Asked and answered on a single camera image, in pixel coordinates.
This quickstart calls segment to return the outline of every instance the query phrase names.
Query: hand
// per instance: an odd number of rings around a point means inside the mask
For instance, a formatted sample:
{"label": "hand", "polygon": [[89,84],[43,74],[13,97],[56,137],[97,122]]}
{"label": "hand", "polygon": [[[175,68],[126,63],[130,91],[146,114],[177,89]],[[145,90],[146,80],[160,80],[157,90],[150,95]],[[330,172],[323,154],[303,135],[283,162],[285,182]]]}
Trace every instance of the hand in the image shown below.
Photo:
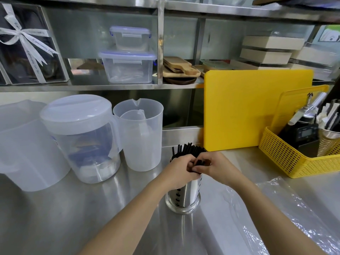
{"label": "hand", "polygon": [[192,168],[194,161],[195,157],[191,154],[174,158],[156,179],[162,181],[166,192],[182,188],[188,182],[201,177],[198,173],[188,171]]}
{"label": "hand", "polygon": [[214,180],[228,185],[233,189],[245,176],[219,151],[202,152],[196,158],[194,165],[198,160],[205,161],[210,166],[194,166],[193,172],[204,173],[211,176]]}

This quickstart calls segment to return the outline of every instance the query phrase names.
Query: ribbon bow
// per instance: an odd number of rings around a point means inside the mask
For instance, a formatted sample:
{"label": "ribbon bow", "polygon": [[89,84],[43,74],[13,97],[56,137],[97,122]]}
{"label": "ribbon bow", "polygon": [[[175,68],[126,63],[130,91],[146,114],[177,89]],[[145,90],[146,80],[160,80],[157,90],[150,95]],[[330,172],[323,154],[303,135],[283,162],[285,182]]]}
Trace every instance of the ribbon bow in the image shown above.
{"label": "ribbon bow", "polygon": [[14,37],[12,37],[7,42],[2,42],[1,40],[0,42],[6,45],[13,45],[18,40],[20,40],[23,46],[23,49],[25,50],[25,53],[27,55],[28,61],[30,62],[38,81],[40,83],[46,83],[46,80],[41,73],[41,70],[40,70],[39,65],[37,64],[37,61],[41,65],[42,63],[47,64],[47,62],[38,53],[38,51],[32,46],[32,44],[44,50],[46,53],[50,54],[51,56],[53,56],[53,54],[58,54],[58,52],[54,51],[52,48],[45,45],[43,42],[36,39],[35,37],[32,37],[31,35],[40,36],[40,37],[51,37],[49,34],[49,31],[46,29],[22,29],[22,26],[20,25],[19,21],[15,17],[12,5],[8,3],[3,3],[2,6],[7,12],[5,19],[10,23],[10,25],[14,28],[14,30],[0,27],[0,35],[13,35]]}

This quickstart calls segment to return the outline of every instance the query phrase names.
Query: stainless steel utensil holder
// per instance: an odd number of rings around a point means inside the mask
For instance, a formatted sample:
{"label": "stainless steel utensil holder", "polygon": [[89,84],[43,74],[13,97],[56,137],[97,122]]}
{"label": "stainless steel utensil holder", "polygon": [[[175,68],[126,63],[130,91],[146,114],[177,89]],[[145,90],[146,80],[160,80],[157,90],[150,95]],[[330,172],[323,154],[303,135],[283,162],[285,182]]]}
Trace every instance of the stainless steel utensil holder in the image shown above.
{"label": "stainless steel utensil holder", "polygon": [[169,209],[177,214],[191,214],[201,202],[201,180],[202,176],[180,189],[171,190],[165,194],[165,203]]}

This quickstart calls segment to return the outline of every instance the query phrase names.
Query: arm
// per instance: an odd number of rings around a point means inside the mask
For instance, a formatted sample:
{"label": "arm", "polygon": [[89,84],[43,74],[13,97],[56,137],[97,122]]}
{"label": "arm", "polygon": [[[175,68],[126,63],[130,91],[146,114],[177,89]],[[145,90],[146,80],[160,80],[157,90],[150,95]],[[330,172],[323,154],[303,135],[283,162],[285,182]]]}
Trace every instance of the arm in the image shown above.
{"label": "arm", "polygon": [[211,176],[240,195],[270,255],[325,255],[221,152],[204,152],[199,159],[209,160],[210,166],[194,166],[192,170]]}
{"label": "arm", "polygon": [[79,255],[133,254],[159,201],[169,190],[183,187],[200,175],[189,173],[193,155],[175,158],[123,210],[85,245]]}

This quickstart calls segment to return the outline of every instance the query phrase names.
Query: plastic pitcher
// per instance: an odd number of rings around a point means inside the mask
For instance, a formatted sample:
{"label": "plastic pitcher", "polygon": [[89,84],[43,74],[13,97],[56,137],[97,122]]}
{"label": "plastic pitcher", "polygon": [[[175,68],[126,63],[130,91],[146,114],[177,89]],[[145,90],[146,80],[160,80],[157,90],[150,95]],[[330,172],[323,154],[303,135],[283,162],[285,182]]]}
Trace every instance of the plastic pitcher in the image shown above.
{"label": "plastic pitcher", "polygon": [[72,95],[48,104],[40,118],[79,180],[102,182],[113,176],[121,151],[111,102],[97,95]]}
{"label": "plastic pitcher", "polygon": [[127,165],[135,171],[155,168],[161,157],[163,105],[152,99],[130,99],[117,104],[113,113],[120,118]]}
{"label": "plastic pitcher", "polygon": [[39,119],[45,105],[25,100],[0,106],[0,173],[23,191],[50,187],[70,171]]}

